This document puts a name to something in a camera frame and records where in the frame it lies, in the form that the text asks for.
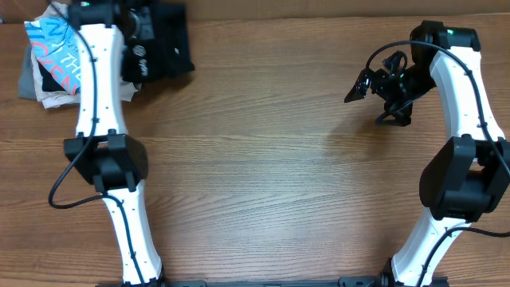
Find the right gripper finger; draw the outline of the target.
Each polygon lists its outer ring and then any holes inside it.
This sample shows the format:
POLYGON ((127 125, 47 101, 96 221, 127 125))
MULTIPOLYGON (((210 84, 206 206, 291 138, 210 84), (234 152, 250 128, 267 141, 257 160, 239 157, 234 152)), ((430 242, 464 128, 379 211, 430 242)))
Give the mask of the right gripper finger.
POLYGON ((371 69, 363 69, 353 87, 344 98, 345 103, 350 103, 356 100, 362 100, 366 98, 367 90, 371 87, 372 80, 374 79, 374 72, 371 69))
POLYGON ((384 104, 384 113, 375 119, 377 125, 405 127, 411 124, 412 104, 390 113, 390 104, 384 104))

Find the black polo shirt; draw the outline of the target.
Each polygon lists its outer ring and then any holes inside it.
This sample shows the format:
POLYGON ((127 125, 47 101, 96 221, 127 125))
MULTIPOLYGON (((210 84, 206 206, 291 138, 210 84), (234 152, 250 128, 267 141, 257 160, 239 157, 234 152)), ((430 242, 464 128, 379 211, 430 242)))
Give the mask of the black polo shirt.
POLYGON ((121 77, 136 84, 174 78, 194 71, 190 56, 186 6, 179 2, 126 1, 126 9, 148 6, 151 10, 155 38, 124 39, 121 77))

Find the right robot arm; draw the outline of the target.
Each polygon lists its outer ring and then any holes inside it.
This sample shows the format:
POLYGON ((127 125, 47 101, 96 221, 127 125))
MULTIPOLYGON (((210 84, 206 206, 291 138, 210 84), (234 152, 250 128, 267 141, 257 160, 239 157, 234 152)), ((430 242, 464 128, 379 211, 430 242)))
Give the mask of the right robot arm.
POLYGON ((414 102, 436 88, 447 140, 419 181, 421 215, 403 247, 377 276, 341 277, 342 286, 445 286, 434 272, 457 237, 475 232, 476 222, 494 211, 509 185, 509 142, 497 124, 481 75, 481 43, 476 30, 424 21, 402 51, 374 70, 366 66, 346 101, 380 96, 378 124, 405 127, 414 102))

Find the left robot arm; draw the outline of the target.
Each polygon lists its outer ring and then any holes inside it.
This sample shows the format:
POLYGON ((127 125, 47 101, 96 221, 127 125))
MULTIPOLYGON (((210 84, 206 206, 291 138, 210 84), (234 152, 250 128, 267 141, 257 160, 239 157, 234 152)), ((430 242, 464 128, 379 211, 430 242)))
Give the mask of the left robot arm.
POLYGON ((120 249, 123 286, 162 286, 163 263, 152 241, 144 202, 147 151, 130 137, 120 82, 124 36, 113 1, 74 1, 68 8, 80 59, 76 135, 64 141, 71 167, 104 202, 120 249))

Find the light blue printed t-shirt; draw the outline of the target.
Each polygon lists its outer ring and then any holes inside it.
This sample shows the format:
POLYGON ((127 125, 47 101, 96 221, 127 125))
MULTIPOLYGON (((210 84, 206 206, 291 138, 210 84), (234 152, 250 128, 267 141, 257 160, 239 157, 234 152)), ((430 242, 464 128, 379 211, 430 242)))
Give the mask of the light blue printed t-shirt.
POLYGON ((25 31, 37 67, 41 63, 64 91, 75 96, 80 91, 80 59, 73 28, 62 18, 40 18, 25 22, 25 31))

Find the black folded garment in pile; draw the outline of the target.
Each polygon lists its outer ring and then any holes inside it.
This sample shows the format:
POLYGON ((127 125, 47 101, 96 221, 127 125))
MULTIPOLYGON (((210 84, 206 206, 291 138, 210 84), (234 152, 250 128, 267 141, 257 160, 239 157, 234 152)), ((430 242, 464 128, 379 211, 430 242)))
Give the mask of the black folded garment in pile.
POLYGON ((38 64, 38 67, 42 76, 41 89, 43 92, 59 92, 65 90, 53 79, 51 73, 48 72, 41 63, 38 64))

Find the beige folded garment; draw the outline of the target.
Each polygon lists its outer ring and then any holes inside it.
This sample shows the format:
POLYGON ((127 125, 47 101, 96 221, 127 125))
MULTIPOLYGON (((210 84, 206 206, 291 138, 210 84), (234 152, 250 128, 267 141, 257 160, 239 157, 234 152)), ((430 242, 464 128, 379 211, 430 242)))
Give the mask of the beige folded garment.
MULTIPOLYGON (((43 15, 37 17, 33 21, 39 20, 40 18, 61 18, 59 14, 65 14, 66 12, 67 6, 65 4, 55 2, 53 6, 50 6, 46 9, 43 15)), ((33 80, 35 85, 37 101, 42 103, 45 108, 58 108, 62 105, 78 104, 80 102, 80 91, 75 96, 71 96, 66 91, 64 92, 42 91, 41 89, 42 76, 40 74, 39 68, 36 65, 37 62, 35 56, 33 55, 32 46, 31 46, 31 62, 33 66, 33 80)))

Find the grey folded garment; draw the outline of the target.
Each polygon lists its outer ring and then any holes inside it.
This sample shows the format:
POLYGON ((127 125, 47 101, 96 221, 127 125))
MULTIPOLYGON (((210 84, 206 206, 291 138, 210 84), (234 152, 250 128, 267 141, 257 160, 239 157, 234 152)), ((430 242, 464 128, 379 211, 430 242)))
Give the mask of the grey folded garment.
POLYGON ((27 45, 22 62, 22 71, 18 79, 18 97, 25 100, 37 99, 31 62, 31 44, 27 45))

